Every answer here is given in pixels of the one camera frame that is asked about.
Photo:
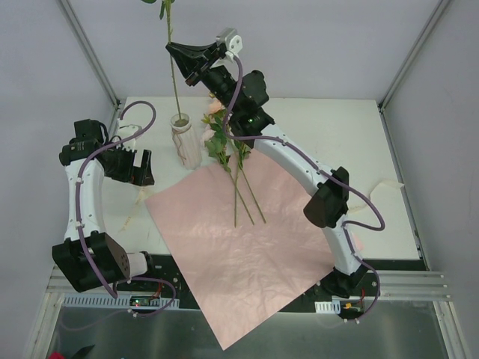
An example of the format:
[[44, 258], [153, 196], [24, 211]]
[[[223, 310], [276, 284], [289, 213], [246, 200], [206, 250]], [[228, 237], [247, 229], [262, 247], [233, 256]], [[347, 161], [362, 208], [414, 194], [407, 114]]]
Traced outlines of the pink flowers with green leaves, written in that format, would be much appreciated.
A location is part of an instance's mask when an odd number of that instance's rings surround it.
[[206, 125], [201, 135], [201, 145], [207, 151], [207, 155], [211, 159], [215, 159], [219, 166], [229, 176], [234, 187], [234, 226], [238, 225], [238, 202], [243, 206], [246, 214], [252, 224], [254, 219], [246, 204], [239, 188], [240, 176], [245, 181], [249, 194], [259, 212], [261, 220], [266, 223], [266, 217], [260, 208], [260, 204], [254, 195], [250, 182], [244, 170], [244, 162], [251, 154], [251, 149], [237, 140], [233, 140], [226, 136], [223, 131], [222, 124], [226, 115], [226, 107], [223, 106], [212, 93], [209, 94], [210, 104], [207, 113], [204, 114], [201, 122]]

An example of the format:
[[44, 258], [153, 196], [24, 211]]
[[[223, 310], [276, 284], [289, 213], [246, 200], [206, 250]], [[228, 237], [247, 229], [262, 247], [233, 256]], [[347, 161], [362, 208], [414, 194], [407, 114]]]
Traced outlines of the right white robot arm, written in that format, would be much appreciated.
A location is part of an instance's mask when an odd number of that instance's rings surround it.
[[228, 110], [229, 135], [264, 154], [288, 172], [310, 195], [305, 217], [319, 227], [334, 256], [334, 267], [321, 281], [331, 295], [349, 298], [364, 285], [367, 267], [359, 256], [349, 225], [349, 173], [322, 165], [299, 149], [268, 115], [266, 80], [259, 70], [239, 73], [235, 79], [217, 61], [228, 54], [223, 44], [187, 46], [169, 43], [169, 55], [189, 86], [202, 83]]

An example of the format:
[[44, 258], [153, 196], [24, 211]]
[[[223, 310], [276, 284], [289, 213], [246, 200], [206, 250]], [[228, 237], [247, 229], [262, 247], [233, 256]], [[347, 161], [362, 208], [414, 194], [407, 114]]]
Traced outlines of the single pink rose stem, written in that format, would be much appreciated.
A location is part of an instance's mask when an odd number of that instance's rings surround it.
[[[165, 19], [166, 21], [167, 44], [169, 45], [172, 43], [172, 35], [173, 35], [172, 5], [174, 1], [161, 0], [160, 3], [161, 5], [159, 9], [159, 19], [160, 20]], [[181, 112], [180, 100], [179, 100], [178, 91], [177, 91], [177, 80], [176, 80], [176, 74], [175, 74], [174, 60], [171, 55], [169, 55], [169, 61], [170, 61], [170, 68], [171, 68], [171, 80], [172, 80], [173, 91], [174, 91], [174, 99], [175, 99], [175, 104], [177, 109], [177, 121], [182, 121], [183, 115]]]

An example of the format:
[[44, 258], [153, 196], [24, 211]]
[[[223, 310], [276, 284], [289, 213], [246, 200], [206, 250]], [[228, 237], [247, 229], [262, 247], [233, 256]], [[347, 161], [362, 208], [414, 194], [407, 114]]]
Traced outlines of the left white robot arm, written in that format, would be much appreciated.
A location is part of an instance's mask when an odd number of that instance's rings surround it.
[[75, 135], [59, 154], [69, 188], [69, 218], [64, 241], [52, 247], [57, 267], [77, 292], [132, 278], [143, 291], [152, 290], [158, 273], [145, 252], [128, 253], [107, 232], [103, 218], [102, 186], [105, 178], [145, 187], [155, 183], [150, 150], [140, 166], [136, 151], [111, 147], [106, 126], [98, 120], [74, 123]]

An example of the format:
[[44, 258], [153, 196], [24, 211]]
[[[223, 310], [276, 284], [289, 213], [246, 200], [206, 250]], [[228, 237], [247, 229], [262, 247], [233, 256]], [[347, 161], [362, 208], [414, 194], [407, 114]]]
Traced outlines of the purple wrapping paper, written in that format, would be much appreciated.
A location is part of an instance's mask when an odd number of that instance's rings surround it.
[[146, 206], [219, 345], [226, 349], [298, 298], [333, 268], [309, 196], [259, 152], [234, 184], [217, 164], [192, 172]]

